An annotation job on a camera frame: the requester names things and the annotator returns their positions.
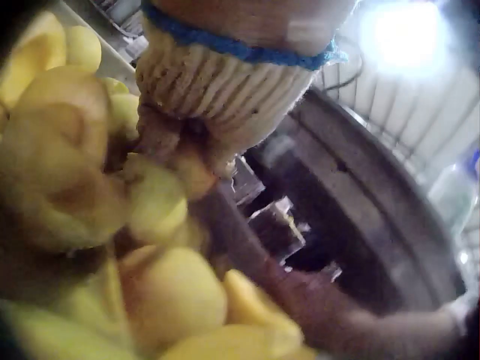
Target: bright light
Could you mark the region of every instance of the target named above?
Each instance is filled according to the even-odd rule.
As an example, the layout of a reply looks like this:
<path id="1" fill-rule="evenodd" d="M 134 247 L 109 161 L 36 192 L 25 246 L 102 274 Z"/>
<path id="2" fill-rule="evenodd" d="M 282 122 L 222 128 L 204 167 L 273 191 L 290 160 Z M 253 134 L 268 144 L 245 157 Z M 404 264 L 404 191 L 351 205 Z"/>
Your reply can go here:
<path id="1" fill-rule="evenodd" d="M 431 2 L 391 4 L 365 19 L 362 43 L 384 67 L 424 71 L 442 60 L 443 25 Z"/>
<path id="2" fill-rule="evenodd" d="M 462 264 L 466 264 L 468 261 L 468 254 L 466 252 L 461 252 L 460 253 L 460 262 Z"/>

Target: metal bar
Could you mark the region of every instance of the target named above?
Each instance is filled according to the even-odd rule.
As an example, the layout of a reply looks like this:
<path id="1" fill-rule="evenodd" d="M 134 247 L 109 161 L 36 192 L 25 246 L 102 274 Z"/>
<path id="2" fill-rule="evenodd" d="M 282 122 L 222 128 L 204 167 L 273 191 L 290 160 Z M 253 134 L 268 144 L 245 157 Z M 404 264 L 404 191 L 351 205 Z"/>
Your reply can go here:
<path id="1" fill-rule="evenodd" d="M 400 82 L 401 82 L 401 79 L 398 80 L 395 84 L 395 90 L 393 92 L 392 99 L 390 100 L 389 109 L 385 116 L 385 121 L 380 126 L 380 135 L 382 135 L 385 132 L 385 129 L 388 124 L 388 119 L 390 119 L 390 115 L 392 115 L 393 106 L 395 105 L 396 96 L 398 95 L 398 90 L 400 88 Z"/>
<path id="2" fill-rule="evenodd" d="M 368 123 L 370 123 L 370 116 L 372 115 L 373 104 L 375 102 L 375 95 L 377 93 L 378 75 L 375 76 L 375 87 L 373 88 L 372 102 L 370 103 L 370 109 L 368 110 Z"/>
<path id="3" fill-rule="evenodd" d="M 475 107 L 477 106 L 478 103 L 479 103 L 478 97 L 474 97 L 472 99 L 471 103 L 469 104 L 469 106 L 467 106 L 467 109 L 465 110 L 463 115 L 460 117 L 460 120 L 457 122 L 457 124 L 456 124 L 453 132 L 450 134 L 450 136 L 447 136 L 440 144 L 438 144 L 435 151 L 433 152 L 432 157 L 430 158 L 430 163 L 432 163 L 432 160 L 435 159 L 438 156 L 438 153 L 440 152 L 440 149 L 447 146 L 448 143 L 450 141 L 452 141 L 455 134 L 458 132 L 460 127 L 465 123 L 465 121 L 467 121 L 467 119 L 469 118 L 469 116 L 471 115 L 471 113 L 473 112 L 473 110 L 475 109 Z"/>
<path id="4" fill-rule="evenodd" d="M 423 88 L 423 84 L 420 84 L 419 86 L 419 91 L 418 91 L 418 95 L 421 94 L 421 90 Z M 413 114 L 415 113 L 415 110 L 417 110 L 418 108 L 418 105 L 419 105 L 419 97 L 420 96 L 416 96 L 414 97 L 413 99 L 413 102 L 412 102 L 412 105 L 408 111 L 408 115 L 407 115 L 407 119 L 405 120 L 404 124 L 402 125 L 402 128 L 400 129 L 399 133 L 396 135 L 395 137 L 395 147 L 400 143 L 400 139 L 402 138 L 402 135 L 403 133 L 405 132 L 405 130 L 407 129 L 407 126 L 408 126 L 408 123 L 411 119 L 411 117 L 413 116 Z"/>
<path id="5" fill-rule="evenodd" d="M 421 133 L 420 137 L 418 138 L 417 142 L 410 149 L 410 154 L 407 157 L 405 157 L 405 161 L 403 162 L 404 164 L 407 161 L 410 160 L 410 158 L 412 157 L 415 150 L 420 146 L 420 144 L 423 142 L 423 140 L 425 140 L 425 138 L 427 137 L 427 134 L 429 133 L 432 126 L 435 125 L 435 123 L 437 122 L 437 120 L 440 117 L 440 114 L 442 113 L 442 110 L 444 108 L 444 104 L 445 104 L 446 100 L 448 99 L 448 95 L 450 94 L 449 91 L 450 91 L 451 88 L 454 87 L 456 81 L 457 81 L 457 77 L 453 76 L 452 79 L 450 80 L 449 85 L 445 88 L 445 92 L 441 96 L 441 101 L 438 104 L 437 109 L 435 110 L 433 115 L 430 117 L 430 121 L 428 122 L 426 129 L 424 129 L 424 131 Z"/>

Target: hand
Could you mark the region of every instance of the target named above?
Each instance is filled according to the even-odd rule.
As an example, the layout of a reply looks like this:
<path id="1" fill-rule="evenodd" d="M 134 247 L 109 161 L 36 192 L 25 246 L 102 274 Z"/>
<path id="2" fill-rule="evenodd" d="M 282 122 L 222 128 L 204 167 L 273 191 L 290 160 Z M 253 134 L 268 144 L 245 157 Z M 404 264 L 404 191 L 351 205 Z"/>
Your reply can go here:
<path id="1" fill-rule="evenodd" d="M 334 355 L 365 359 L 436 358 L 459 339 L 444 309 L 383 318 L 362 309 L 325 273 L 285 271 L 267 260 L 257 283 L 303 330 L 306 343 Z"/>

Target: blue cord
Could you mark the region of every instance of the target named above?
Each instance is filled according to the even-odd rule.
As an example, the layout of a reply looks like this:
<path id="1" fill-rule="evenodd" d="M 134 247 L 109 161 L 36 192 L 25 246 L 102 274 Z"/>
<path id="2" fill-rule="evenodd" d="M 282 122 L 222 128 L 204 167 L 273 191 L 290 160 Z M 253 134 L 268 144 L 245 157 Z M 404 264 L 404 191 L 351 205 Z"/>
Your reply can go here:
<path id="1" fill-rule="evenodd" d="M 315 71 L 338 57 L 338 49 L 334 40 L 320 54 L 312 57 L 302 56 L 293 51 L 249 47 L 242 41 L 217 36 L 208 31 L 180 23 L 153 6 L 149 0 L 142 0 L 142 10 L 145 17 L 153 25 L 171 34 L 179 45 L 203 45 L 212 51 L 233 55 L 250 64 L 271 63 L 283 66 L 300 66 Z"/>

